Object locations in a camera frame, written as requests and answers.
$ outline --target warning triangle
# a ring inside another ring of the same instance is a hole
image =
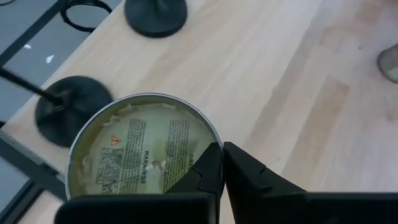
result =
[[[122,140],[120,140],[118,137],[112,136],[112,143],[111,143],[111,146],[117,145],[117,144],[119,144],[119,143],[121,143],[121,142],[122,142]]]

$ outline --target lamp base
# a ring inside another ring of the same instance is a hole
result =
[[[80,129],[113,99],[109,91],[88,77],[67,77],[46,89],[63,98],[62,105],[40,98],[35,111],[37,129],[50,142],[70,147]]]
[[[187,21],[185,0],[126,0],[124,16],[137,33],[152,38],[170,36]]]

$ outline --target warning label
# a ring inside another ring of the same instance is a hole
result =
[[[166,165],[163,192],[171,188],[187,172],[188,121],[171,120],[166,153],[170,162]]]
[[[91,167],[83,169],[89,194],[164,193],[213,142],[200,120],[169,105],[126,109],[112,116],[90,149]]]
[[[117,144],[119,144],[121,142],[122,142],[122,140],[118,139],[118,137],[112,136],[111,146],[117,145]]]

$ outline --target black cable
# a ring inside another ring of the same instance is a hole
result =
[[[105,9],[109,14],[112,12],[112,9],[103,1],[100,0],[67,0],[65,6],[61,9],[60,14],[65,23],[68,25],[72,26],[76,30],[82,31],[82,32],[89,32],[92,33],[95,30],[95,27],[83,27],[78,24],[73,23],[68,15],[67,11],[71,7],[74,6],[93,6],[93,7],[100,7],[102,9]]]
[[[0,3],[0,6],[7,6],[8,4],[13,3],[14,1],[15,1],[15,0],[10,0],[10,1],[5,2],[5,3]]]

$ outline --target can rim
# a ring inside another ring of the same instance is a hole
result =
[[[72,155],[75,151],[75,144],[77,143],[77,140],[79,139],[80,135],[83,133],[83,131],[87,128],[88,125],[91,124],[91,122],[99,115],[101,114],[103,111],[105,111],[106,109],[108,109],[109,107],[115,105],[116,103],[119,103],[120,101],[124,101],[127,99],[131,99],[131,98],[135,98],[135,97],[142,97],[142,96],[159,96],[159,97],[164,97],[164,98],[168,98],[170,100],[174,100],[177,101],[179,103],[184,104],[185,106],[188,106],[189,108],[191,108],[194,112],[196,112],[201,119],[208,125],[208,127],[211,129],[211,132],[214,134],[218,145],[220,146],[221,149],[221,155],[223,158],[223,142],[220,139],[220,136],[218,135],[215,127],[213,126],[213,124],[210,122],[210,120],[195,106],[193,106],[192,104],[188,103],[187,101],[180,99],[176,96],[172,96],[172,95],[168,95],[165,93],[136,93],[133,95],[129,95],[129,96],[125,96],[122,97],[120,99],[115,100],[114,102],[104,106],[103,108],[101,108],[97,113],[95,113],[87,122],[86,124],[80,129],[79,133],[76,135],[75,140],[73,140],[72,145],[70,146],[70,151],[69,151],[69,156],[68,156],[68,160],[67,160],[67,164],[66,164],[66,171],[65,171],[65,191],[66,191],[66,195],[67,195],[67,199],[70,200],[71,199],[71,195],[70,195],[70,189],[69,189],[69,170],[70,170],[70,165],[72,163]],[[221,166],[221,180],[223,179],[223,166]]]

